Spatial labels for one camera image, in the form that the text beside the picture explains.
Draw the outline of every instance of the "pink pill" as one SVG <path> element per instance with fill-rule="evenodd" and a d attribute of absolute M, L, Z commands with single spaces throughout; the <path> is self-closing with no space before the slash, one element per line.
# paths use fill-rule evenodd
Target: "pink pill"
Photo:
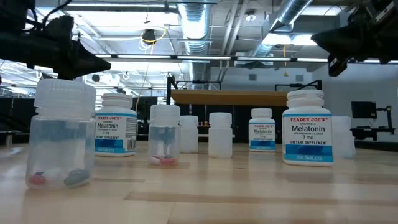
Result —
<path fill-rule="evenodd" d="M 29 183 L 34 184 L 34 185 L 43 185 L 47 179 L 45 177 L 39 176 L 39 175 L 33 175 L 32 177 L 29 178 Z"/>
<path fill-rule="evenodd" d="M 177 163 L 177 160 L 175 160 L 174 158 L 160 160 L 160 164 L 162 164 L 162 165 L 172 165 L 175 163 Z"/>

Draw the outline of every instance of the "yellow cable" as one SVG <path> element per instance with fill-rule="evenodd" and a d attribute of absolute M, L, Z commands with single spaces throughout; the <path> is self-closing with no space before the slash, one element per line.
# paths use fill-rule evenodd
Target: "yellow cable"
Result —
<path fill-rule="evenodd" d="M 152 49 L 150 50 L 150 54 L 152 54 L 154 52 L 154 48 L 155 48 L 155 45 L 152 45 Z M 148 70 L 149 70 L 149 63 L 150 62 L 148 62 L 147 71 L 145 72 L 144 81 L 142 82 L 141 89 L 139 90 L 139 95 L 138 95 L 138 99 L 137 99 L 137 103 L 136 103 L 136 112 L 137 112 L 139 98 L 141 97 L 142 89 L 144 88 L 145 80 L 147 79 Z"/>
<path fill-rule="evenodd" d="M 164 28 L 164 32 L 163 32 L 162 36 L 159 37 L 156 40 L 146 40 L 146 39 L 142 38 L 142 36 L 144 35 L 144 33 L 142 33 L 141 34 L 141 40 L 144 41 L 144 42 L 148 42 L 148 43 L 154 43 L 154 42 L 157 42 L 158 40 L 161 40 L 164 37 L 164 35 L 166 35 L 166 33 L 167 33 L 167 30 L 166 30 L 166 28 Z"/>

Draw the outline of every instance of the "translucent bottle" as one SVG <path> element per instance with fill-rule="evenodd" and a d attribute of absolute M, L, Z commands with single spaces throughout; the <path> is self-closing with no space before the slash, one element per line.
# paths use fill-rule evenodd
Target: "translucent bottle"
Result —
<path fill-rule="evenodd" d="M 199 130 L 198 130 L 197 116 L 181 116 L 181 152 L 182 153 L 197 153 Z"/>
<path fill-rule="evenodd" d="M 232 114 L 211 113 L 209 128 L 209 156 L 215 158 L 232 157 Z"/>
<path fill-rule="evenodd" d="M 284 162 L 290 165 L 332 166 L 331 113 L 322 108 L 323 91 L 297 90 L 287 94 L 283 117 Z"/>
<path fill-rule="evenodd" d="M 94 163 L 94 87 L 46 79 L 37 84 L 26 169 L 34 189 L 65 189 L 90 181 Z"/>
<path fill-rule="evenodd" d="M 174 105 L 152 105 L 149 126 L 149 163 L 169 166 L 180 157 L 180 108 Z"/>
<path fill-rule="evenodd" d="M 254 152 L 275 152 L 275 121 L 271 119 L 270 108 L 251 110 L 249 121 L 249 150 Z"/>
<path fill-rule="evenodd" d="M 95 154 L 123 157 L 136 154 L 137 113 L 131 109 L 132 96 L 106 93 L 104 108 L 96 113 Z"/>

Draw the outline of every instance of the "computer monitor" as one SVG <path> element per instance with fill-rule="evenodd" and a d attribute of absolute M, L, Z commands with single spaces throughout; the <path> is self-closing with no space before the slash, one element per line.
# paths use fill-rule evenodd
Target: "computer monitor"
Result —
<path fill-rule="evenodd" d="M 377 119 L 375 102 L 351 102 L 353 118 Z"/>

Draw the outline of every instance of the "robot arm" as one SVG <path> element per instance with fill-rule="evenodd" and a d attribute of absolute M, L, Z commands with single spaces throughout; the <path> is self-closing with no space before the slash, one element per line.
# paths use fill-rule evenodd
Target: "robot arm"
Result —
<path fill-rule="evenodd" d="M 110 63 L 87 51 L 80 40 L 72 40 L 71 16 L 45 25 L 47 15 L 43 24 L 35 21 L 32 30 L 23 30 L 27 11 L 34 7 L 35 0 L 0 0 L 0 59 L 26 63 L 28 68 L 53 68 L 58 78 L 67 80 L 111 68 Z"/>

